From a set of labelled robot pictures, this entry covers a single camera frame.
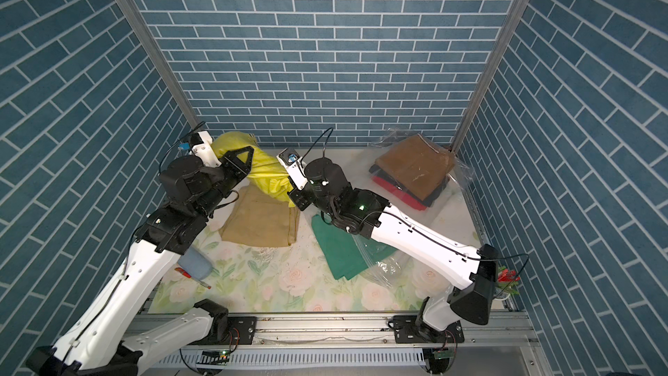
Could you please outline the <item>neon yellow garment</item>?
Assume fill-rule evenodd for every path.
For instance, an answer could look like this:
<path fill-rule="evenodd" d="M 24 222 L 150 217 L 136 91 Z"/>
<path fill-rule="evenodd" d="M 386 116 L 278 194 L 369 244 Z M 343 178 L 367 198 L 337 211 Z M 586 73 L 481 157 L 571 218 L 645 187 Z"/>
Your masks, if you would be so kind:
<path fill-rule="evenodd" d="M 217 157 L 222 157 L 228 151 L 239 150 L 250 146 L 253 149 L 252 169 L 247 179 L 257 186 L 266 195 L 289 205 L 295 204 L 290 200 L 288 192 L 293 189 L 288 173 L 279 161 L 259 148 L 257 140 L 252 134 L 245 132 L 226 132 L 212 142 L 212 150 Z"/>

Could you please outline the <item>beige trousers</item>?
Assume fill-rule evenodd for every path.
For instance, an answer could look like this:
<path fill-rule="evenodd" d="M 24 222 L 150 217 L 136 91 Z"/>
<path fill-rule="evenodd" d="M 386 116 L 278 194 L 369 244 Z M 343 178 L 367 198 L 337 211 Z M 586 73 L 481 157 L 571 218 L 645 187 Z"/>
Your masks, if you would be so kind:
<path fill-rule="evenodd" d="M 299 209 L 249 185 L 239 191 L 239 199 L 219 234 L 221 240 L 235 244 L 282 248 L 297 242 L 298 229 Z"/>

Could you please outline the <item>dark green garment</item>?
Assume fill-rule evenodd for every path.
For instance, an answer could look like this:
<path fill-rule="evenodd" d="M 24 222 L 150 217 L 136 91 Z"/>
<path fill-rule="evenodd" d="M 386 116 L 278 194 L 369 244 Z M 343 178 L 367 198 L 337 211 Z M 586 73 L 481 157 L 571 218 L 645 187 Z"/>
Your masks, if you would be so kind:
<path fill-rule="evenodd" d="M 351 235 L 320 215 L 311 219 L 311 229 L 335 280 L 352 280 L 389 256 L 396 248 L 358 235 Z"/>

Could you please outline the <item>clear plastic vacuum bag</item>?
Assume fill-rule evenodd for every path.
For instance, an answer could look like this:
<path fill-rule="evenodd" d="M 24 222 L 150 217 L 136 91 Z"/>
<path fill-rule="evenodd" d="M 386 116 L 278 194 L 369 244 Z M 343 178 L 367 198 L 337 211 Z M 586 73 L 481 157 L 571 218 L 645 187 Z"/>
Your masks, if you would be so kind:
<path fill-rule="evenodd" d="M 344 170 L 355 187 L 383 200 L 381 207 L 365 202 L 358 209 L 365 218 L 363 238 L 408 254 L 464 289 L 478 269 L 478 254 L 454 236 L 456 221 L 443 213 L 455 167 L 455 156 L 430 139 L 392 131 Z"/>

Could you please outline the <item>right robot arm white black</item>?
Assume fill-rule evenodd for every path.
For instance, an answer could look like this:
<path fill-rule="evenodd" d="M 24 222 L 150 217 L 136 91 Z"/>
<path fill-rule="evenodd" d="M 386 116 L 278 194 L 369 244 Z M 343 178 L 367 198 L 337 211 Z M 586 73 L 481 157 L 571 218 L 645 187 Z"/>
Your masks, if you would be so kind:
<path fill-rule="evenodd" d="M 457 320 L 485 326 L 497 291 L 499 251 L 491 245 L 463 245 L 424 226 L 387 198 L 355 188 L 329 158 L 308 165 L 294 150 L 278 155 L 292 190 L 288 196 L 301 210 L 313 205 L 331 226 L 351 235 L 392 246 L 429 266 L 452 285 L 446 294 L 424 301 L 421 326 L 443 331 Z"/>

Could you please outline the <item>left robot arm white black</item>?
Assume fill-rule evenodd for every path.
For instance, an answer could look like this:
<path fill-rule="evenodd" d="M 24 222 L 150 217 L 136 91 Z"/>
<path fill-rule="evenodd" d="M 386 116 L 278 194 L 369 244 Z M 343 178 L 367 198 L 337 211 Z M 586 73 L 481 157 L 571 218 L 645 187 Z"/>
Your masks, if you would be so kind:
<path fill-rule="evenodd" d="M 26 367 L 37 375 L 140 375 L 195 341 L 227 340 L 229 311 L 209 299 L 149 332 L 125 333 L 156 284 L 250 173 L 253 153 L 250 146 L 222 157 L 193 150 L 173 160 L 159 175 L 168 199 L 133 233 L 125 262 L 71 329 L 54 345 L 37 347 Z"/>

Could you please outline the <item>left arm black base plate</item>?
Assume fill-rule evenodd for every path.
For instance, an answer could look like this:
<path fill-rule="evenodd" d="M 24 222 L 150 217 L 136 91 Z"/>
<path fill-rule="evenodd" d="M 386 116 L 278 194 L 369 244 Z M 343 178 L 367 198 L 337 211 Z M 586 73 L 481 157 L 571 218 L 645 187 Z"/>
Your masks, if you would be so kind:
<path fill-rule="evenodd" d="M 214 345 L 250 346 L 257 328 L 255 316 L 215 318 L 206 342 Z"/>

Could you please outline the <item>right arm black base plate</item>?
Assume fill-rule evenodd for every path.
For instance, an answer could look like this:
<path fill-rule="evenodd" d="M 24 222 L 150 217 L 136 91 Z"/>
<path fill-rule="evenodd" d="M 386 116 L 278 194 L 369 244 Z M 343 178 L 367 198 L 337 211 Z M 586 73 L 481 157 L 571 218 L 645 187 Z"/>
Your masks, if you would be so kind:
<path fill-rule="evenodd" d="M 464 343 L 461 323 L 456 321 L 443 331 L 436 331 L 424 324 L 417 324 L 417 315 L 395 315 L 388 321 L 396 344 L 450 344 Z"/>

